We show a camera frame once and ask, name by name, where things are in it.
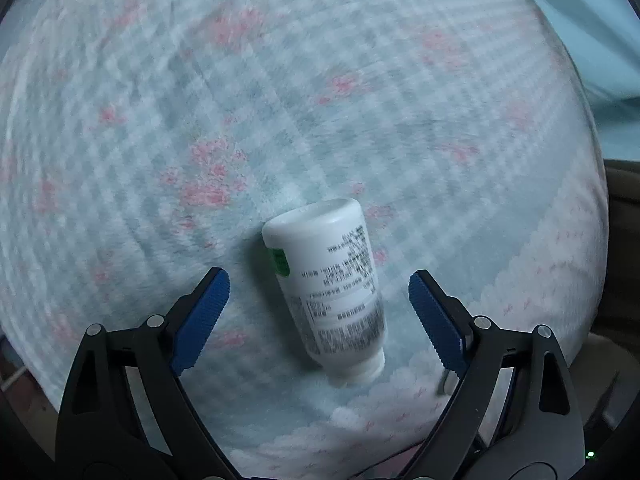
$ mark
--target checkered tablecloth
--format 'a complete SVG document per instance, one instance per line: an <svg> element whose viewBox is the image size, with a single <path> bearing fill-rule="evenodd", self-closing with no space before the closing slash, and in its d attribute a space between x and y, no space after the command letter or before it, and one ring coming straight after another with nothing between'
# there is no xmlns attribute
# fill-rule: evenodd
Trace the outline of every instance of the checkered tablecloth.
<svg viewBox="0 0 640 480"><path fill-rule="evenodd" d="M530 0L16 0L0 56L0 320L55 406L89 324L163 313L210 266L231 298L182 381L246 476L345 478L429 433L447 399L417 269L569 359L588 332L604 173ZM388 323L359 388L306 357L260 238L338 196Z"/></svg>

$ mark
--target light blue fabric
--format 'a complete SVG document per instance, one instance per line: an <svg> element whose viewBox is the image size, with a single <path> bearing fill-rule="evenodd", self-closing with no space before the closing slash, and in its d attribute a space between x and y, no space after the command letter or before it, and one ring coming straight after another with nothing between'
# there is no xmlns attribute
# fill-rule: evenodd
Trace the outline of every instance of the light blue fabric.
<svg viewBox="0 0 640 480"><path fill-rule="evenodd" d="M0 38L0 320L54 406L87 326L162 314L210 266L230 299L180 380L245 476L343 479L430 432L447 399L417 269L502 327L548 324L569 360L586 337L604 168L531 0L17 0ZM388 324L383 374L344 389L260 236L339 196Z"/></svg>
<svg viewBox="0 0 640 480"><path fill-rule="evenodd" d="M607 158L640 160L640 20L628 0L535 0L572 56Z"/></svg>

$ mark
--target blue gripper pad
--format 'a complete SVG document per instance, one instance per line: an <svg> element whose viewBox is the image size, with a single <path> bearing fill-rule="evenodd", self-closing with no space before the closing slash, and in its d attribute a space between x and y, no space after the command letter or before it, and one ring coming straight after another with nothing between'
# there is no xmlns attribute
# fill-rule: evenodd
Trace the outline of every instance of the blue gripper pad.
<svg viewBox="0 0 640 480"><path fill-rule="evenodd" d="M230 288L229 275L220 269L178 330L171 360L171 368L177 377L196 364L229 299Z"/></svg>
<svg viewBox="0 0 640 480"><path fill-rule="evenodd" d="M468 367L464 336L418 272L414 272L409 279L409 301L444 367L453 370L461 378Z"/></svg>

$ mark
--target plastic bottle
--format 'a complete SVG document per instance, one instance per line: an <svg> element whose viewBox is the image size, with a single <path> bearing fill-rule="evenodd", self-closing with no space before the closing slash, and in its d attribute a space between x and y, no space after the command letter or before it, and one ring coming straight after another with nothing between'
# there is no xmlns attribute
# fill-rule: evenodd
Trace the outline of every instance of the plastic bottle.
<svg viewBox="0 0 640 480"><path fill-rule="evenodd" d="M366 383L380 375L385 317L357 200L289 211L269 220L262 238L306 351L331 383Z"/></svg>

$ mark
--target metal screw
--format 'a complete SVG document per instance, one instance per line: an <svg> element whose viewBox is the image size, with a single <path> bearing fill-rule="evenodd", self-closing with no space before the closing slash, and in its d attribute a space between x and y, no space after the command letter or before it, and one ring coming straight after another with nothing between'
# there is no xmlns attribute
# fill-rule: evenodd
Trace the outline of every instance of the metal screw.
<svg viewBox="0 0 640 480"><path fill-rule="evenodd" d="M491 320L488 317L478 316L474 319L474 325L482 330L491 328Z"/></svg>
<svg viewBox="0 0 640 480"><path fill-rule="evenodd" d="M160 316L160 314L153 314L149 319L146 320L146 325L151 328L155 328L156 326L160 326L164 323L164 317Z"/></svg>
<svg viewBox="0 0 640 480"><path fill-rule="evenodd" d="M100 333L100 330L102 330L102 325L94 323L92 325L89 325L89 328L86 329L86 334L87 335L96 335L96 334Z"/></svg>
<svg viewBox="0 0 640 480"><path fill-rule="evenodd" d="M551 337L551 329L547 326L547 325L540 325L538 327L538 333L542 336L542 337Z"/></svg>

